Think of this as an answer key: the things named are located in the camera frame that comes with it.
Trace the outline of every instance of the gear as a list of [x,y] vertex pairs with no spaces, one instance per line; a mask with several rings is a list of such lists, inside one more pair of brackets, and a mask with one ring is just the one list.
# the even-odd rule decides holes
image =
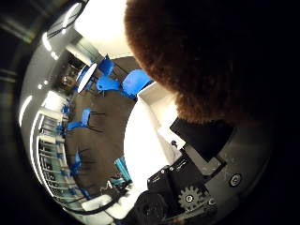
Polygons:
[[191,186],[181,190],[178,195],[180,206],[186,211],[193,211],[203,204],[203,196],[197,187]]

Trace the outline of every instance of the light fixture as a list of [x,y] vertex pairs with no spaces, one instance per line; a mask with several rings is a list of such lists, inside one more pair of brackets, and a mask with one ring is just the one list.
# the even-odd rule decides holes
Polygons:
[[53,193],[52,191],[49,189],[48,185],[47,185],[47,182],[45,180],[45,177],[43,176],[43,171],[40,167],[40,160],[39,160],[39,152],[38,152],[38,144],[39,144],[39,137],[37,136],[37,149],[36,149],[36,158],[37,158],[37,167],[38,167],[38,170],[41,174],[41,178],[42,178],[42,181],[43,181],[43,184],[45,186],[45,188],[48,190],[48,192],[50,193],[51,197],[53,197]]
[[27,97],[27,99],[24,101],[24,103],[21,106],[21,110],[20,110],[20,114],[19,114],[19,125],[20,125],[20,127],[22,126],[22,120],[23,120],[23,115],[25,113],[25,110],[26,110],[26,108],[29,105],[31,100],[32,100],[32,96]]
[[45,116],[42,115],[41,118],[40,118],[40,120],[39,120],[39,125],[37,127],[38,129],[41,129],[41,126],[43,125],[44,119],[45,119]]
[[40,180],[40,177],[39,177],[38,171],[37,171],[37,167],[36,167],[36,164],[35,164],[34,147],[33,147],[34,133],[35,133],[35,128],[36,128],[38,118],[39,118],[39,111],[37,111],[37,113],[36,113],[34,122],[32,123],[31,130],[30,130],[29,152],[30,152],[30,161],[31,161],[32,167],[34,169],[34,172],[36,174],[36,177],[37,177],[39,183],[42,185],[43,183]]
[[45,32],[42,36],[42,42],[46,48],[46,50],[48,50],[49,52],[53,49],[53,47],[51,46],[49,40],[48,40],[48,37],[47,37],[47,32]]
[[72,12],[75,10],[75,8],[77,7],[79,5],[79,3],[76,3],[76,4],[74,4],[69,10],[68,10],[68,12],[67,12],[67,14],[66,14],[66,17],[65,17],[65,19],[64,19],[64,22],[63,22],[63,30],[62,30],[62,34],[64,35],[65,33],[66,33],[66,27],[67,27],[67,25],[68,25],[68,19],[69,19],[69,17],[71,16],[71,14],[72,14]]
[[56,54],[56,52],[51,52],[51,57],[52,57],[54,60],[57,60],[57,59],[58,59],[58,55]]

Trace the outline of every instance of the table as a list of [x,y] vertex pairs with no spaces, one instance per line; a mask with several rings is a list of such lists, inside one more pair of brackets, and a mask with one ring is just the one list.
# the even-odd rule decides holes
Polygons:
[[93,73],[95,72],[97,68],[97,63],[94,63],[84,74],[81,83],[78,86],[78,93],[81,93],[81,91],[84,89],[84,87],[86,86],[86,84],[90,81]]
[[88,70],[88,66],[85,65],[85,66],[78,72],[78,75],[77,75],[77,77],[76,77],[76,81],[78,81],[79,78],[82,76],[82,74],[83,74],[84,72],[86,72],[87,70]]
[[166,165],[173,164],[185,142],[170,131],[177,118],[174,95],[156,82],[138,94],[124,138],[124,157],[133,184],[147,190],[147,179]]

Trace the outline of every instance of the floor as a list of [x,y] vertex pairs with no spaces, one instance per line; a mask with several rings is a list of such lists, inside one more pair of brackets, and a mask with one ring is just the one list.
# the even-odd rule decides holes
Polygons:
[[[139,68],[133,57],[113,61],[125,71]],[[112,74],[112,77],[119,82],[126,76],[122,69],[115,67],[115,73]],[[104,96],[82,91],[74,97],[73,102],[75,107],[71,121],[79,121],[85,108],[105,115],[90,116],[90,125],[103,130],[102,133],[88,128],[75,128],[67,135],[68,164],[72,162],[77,149],[88,148],[87,151],[82,152],[82,161],[93,160],[95,163],[83,163],[82,170],[75,177],[76,182],[79,187],[86,188],[91,196],[100,193],[112,194],[113,191],[109,188],[107,191],[101,191],[103,190],[101,188],[105,188],[108,179],[117,173],[113,162],[123,156],[124,133],[135,101],[114,91],[106,91]]]

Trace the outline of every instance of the blue seat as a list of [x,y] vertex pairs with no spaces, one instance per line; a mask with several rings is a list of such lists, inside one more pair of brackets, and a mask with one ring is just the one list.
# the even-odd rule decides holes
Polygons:
[[129,72],[122,82],[123,91],[130,97],[135,98],[137,94],[151,82],[151,78],[141,69]]
[[82,166],[81,158],[80,158],[79,152],[76,151],[75,156],[74,156],[74,162],[71,164],[71,166],[69,168],[70,175],[71,176],[77,175],[81,166]]
[[86,128],[88,126],[88,120],[90,117],[90,113],[91,113],[91,109],[88,109],[88,108],[86,108],[82,111],[82,121],[81,122],[82,122],[82,126],[84,128]]
[[97,80],[96,89],[98,91],[109,91],[109,90],[119,91],[120,83],[119,81],[115,81],[113,79],[110,79],[109,77],[101,76]]
[[102,72],[102,76],[108,77],[113,72],[113,67],[114,63],[107,54],[99,63],[97,68]]
[[92,199],[91,196],[90,196],[90,194],[88,193],[88,191],[87,191],[86,189],[84,189],[84,188],[70,187],[70,188],[68,189],[68,191],[69,191],[69,193],[70,193],[71,195],[75,196],[75,195],[77,195],[76,189],[78,189],[78,190],[82,193],[82,195],[84,196],[84,198],[85,198],[86,200],[91,200],[91,199]]

